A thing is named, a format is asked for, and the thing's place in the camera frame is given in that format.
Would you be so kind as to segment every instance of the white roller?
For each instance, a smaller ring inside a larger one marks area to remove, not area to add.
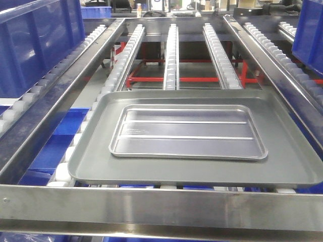
[[[80,141],[81,137],[82,137],[82,134],[81,134],[81,133],[77,133],[77,134],[74,136],[74,139],[73,139],[73,146],[76,146],[76,145],[79,143],[79,141]]]
[[[67,163],[60,163],[55,172],[55,179],[57,182],[67,182],[69,183],[71,181],[71,176],[69,174],[69,171],[67,169],[68,164]]]
[[[16,110],[18,112],[24,112],[27,110],[28,108],[28,103],[23,101],[23,100],[18,100],[18,101],[15,101],[14,104],[12,105],[12,109],[13,110]]]
[[[177,187],[176,186],[161,186],[160,189],[168,189],[168,190],[176,190]]]
[[[64,162],[69,162],[70,161],[74,150],[75,150],[75,146],[70,146],[70,147],[67,148],[67,150],[65,152],[65,161]]]
[[[52,181],[47,184],[48,187],[68,187],[69,183],[66,181]]]
[[[82,133],[82,132],[84,132],[84,130],[85,130],[85,128],[86,128],[86,126],[88,125],[88,121],[83,121],[82,123],[81,123],[81,126],[80,126],[80,132]]]
[[[6,131],[9,128],[9,123],[6,120],[0,119],[0,133]]]
[[[27,92],[22,96],[22,100],[27,103],[32,103],[36,100],[37,95],[35,93]]]
[[[19,117],[18,111],[12,110],[12,109],[7,109],[6,111],[3,112],[2,117],[3,120],[7,120],[9,122],[12,122],[16,120]]]

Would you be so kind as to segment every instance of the gray tray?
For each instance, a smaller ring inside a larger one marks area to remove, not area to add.
[[[244,105],[268,156],[248,160],[116,157],[109,150],[128,105]],[[104,96],[68,165],[88,184],[214,185],[296,188],[323,180],[323,164],[278,97],[263,90],[118,92]]]
[[[243,105],[128,105],[109,149],[120,157],[261,160],[267,156],[250,109]]]

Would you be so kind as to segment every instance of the blue container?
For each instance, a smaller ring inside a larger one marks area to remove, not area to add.
[[[4,9],[14,8],[16,6],[27,4],[35,0],[9,0],[9,1],[0,1],[0,11]]]
[[[293,55],[323,77],[323,0],[303,0]]]
[[[81,8],[83,19],[105,19],[111,17],[111,7]]]
[[[79,0],[38,0],[0,14],[0,97],[20,97],[85,37]]]
[[[28,170],[53,174],[87,112],[87,108],[70,109]]]

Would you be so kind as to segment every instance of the metal beam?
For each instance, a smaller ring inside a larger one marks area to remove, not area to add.
[[[121,91],[123,89],[144,36],[145,28],[141,24],[138,24],[126,47],[119,54],[118,62],[107,79],[107,82],[109,82],[110,79],[118,80],[114,91]]]
[[[166,43],[163,90],[180,89],[179,62],[178,27],[171,24]]]
[[[2,185],[0,231],[231,241],[323,237],[323,195]]]
[[[114,21],[0,139],[0,183],[16,184],[125,28]]]
[[[203,35],[222,89],[242,89],[232,64],[211,24],[203,26]]]

